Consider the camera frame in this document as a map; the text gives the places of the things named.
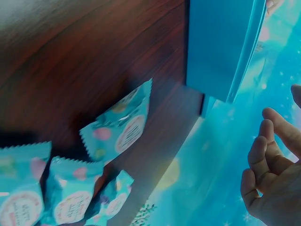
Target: blue candy wrapper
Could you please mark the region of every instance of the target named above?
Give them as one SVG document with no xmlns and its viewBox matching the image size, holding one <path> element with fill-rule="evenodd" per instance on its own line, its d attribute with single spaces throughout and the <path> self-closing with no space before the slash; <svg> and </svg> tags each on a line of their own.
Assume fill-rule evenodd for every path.
<svg viewBox="0 0 301 226">
<path fill-rule="evenodd" d="M 103 174 L 103 162 L 84 162 L 55 157 L 46 182 L 45 225 L 75 223 L 84 218 L 94 185 Z"/>
<path fill-rule="evenodd" d="M 0 149 L 0 225 L 32 226 L 43 211 L 40 178 L 51 143 Z"/>
<path fill-rule="evenodd" d="M 142 135 L 149 110 L 151 85 L 152 79 L 80 131 L 91 159 L 107 164 Z"/>
<path fill-rule="evenodd" d="M 126 202 L 131 193 L 134 179 L 125 171 L 121 171 L 115 180 L 96 196 L 86 212 L 86 226 L 105 226 L 107 220 L 114 217 Z"/>
</svg>

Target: blue tablecloth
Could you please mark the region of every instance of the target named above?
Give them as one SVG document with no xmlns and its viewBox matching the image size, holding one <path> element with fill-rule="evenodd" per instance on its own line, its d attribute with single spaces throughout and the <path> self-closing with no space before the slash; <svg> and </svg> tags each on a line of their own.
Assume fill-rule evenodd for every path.
<svg viewBox="0 0 301 226">
<path fill-rule="evenodd" d="M 301 2 L 286 3 L 264 23 L 234 104 L 216 102 L 199 118 L 179 153 L 131 226 L 260 226 L 240 195 L 247 153 L 264 107 L 273 107 L 301 128 L 290 86 L 301 83 Z M 290 159 L 290 154 L 279 141 Z"/>
</svg>

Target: wooden surface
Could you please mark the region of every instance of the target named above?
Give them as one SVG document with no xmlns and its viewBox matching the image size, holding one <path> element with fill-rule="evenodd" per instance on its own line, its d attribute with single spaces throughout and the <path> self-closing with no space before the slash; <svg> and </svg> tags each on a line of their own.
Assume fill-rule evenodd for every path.
<svg viewBox="0 0 301 226">
<path fill-rule="evenodd" d="M 129 225 L 199 115 L 187 12 L 184 0 L 1 1 L 1 145 L 52 140 L 53 155 L 81 156 L 78 130 L 153 77 L 144 134 L 113 162 L 135 183 L 109 225 Z"/>
</svg>

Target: finger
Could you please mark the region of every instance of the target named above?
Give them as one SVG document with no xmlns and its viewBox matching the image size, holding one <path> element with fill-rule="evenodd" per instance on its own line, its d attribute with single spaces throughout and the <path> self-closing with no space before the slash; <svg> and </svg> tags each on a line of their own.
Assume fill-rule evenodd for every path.
<svg viewBox="0 0 301 226">
<path fill-rule="evenodd" d="M 284 0 L 268 0 L 267 1 L 267 14 L 271 16 L 282 4 Z"/>
<path fill-rule="evenodd" d="M 301 108 L 301 86 L 296 84 L 292 85 L 291 91 L 293 95 L 293 100 Z"/>
<path fill-rule="evenodd" d="M 285 158 L 278 147 L 274 136 L 274 124 L 271 120 L 265 119 L 261 122 L 259 136 L 267 139 L 268 146 L 265 152 L 265 158 L 270 171 L 276 175 L 280 175 L 293 162 Z"/>
<path fill-rule="evenodd" d="M 280 137 L 285 146 L 300 159 L 300 131 L 271 108 L 265 108 L 262 112 L 262 115 L 265 119 L 270 119 L 273 122 L 274 132 Z"/>
<path fill-rule="evenodd" d="M 270 172 L 265 159 L 267 145 L 268 143 L 265 137 L 257 137 L 254 140 L 251 151 L 248 155 L 249 166 L 255 174 L 256 187 L 263 194 L 269 189 L 269 187 L 277 178 L 276 174 Z"/>
<path fill-rule="evenodd" d="M 240 193 L 248 212 L 253 217 L 259 218 L 259 203 L 261 198 L 256 190 L 255 175 L 251 169 L 246 169 L 243 172 L 241 178 Z"/>
</svg>

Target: hand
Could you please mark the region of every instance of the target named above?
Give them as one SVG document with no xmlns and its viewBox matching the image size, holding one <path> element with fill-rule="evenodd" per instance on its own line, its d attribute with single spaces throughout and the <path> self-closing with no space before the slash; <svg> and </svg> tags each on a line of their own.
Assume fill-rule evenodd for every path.
<svg viewBox="0 0 301 226">
<path fill-rule="evenodd" d="M 284 0 L 267 0 L 266 17 L 271 16 L 283 3 Z"/>
<path fill-rule="evenodd" d="M 301 86 L 292 86 L 301 107 Z M 301 225 L 301 161 L 285 158 L 274 139 L 301 159 L 301 132 L 271 108 L 262 112 L 265 120 L 248 155 L 251 169 L 243 172 L 241 195 L 248 212 L 268 226 Z"/>
</svg>

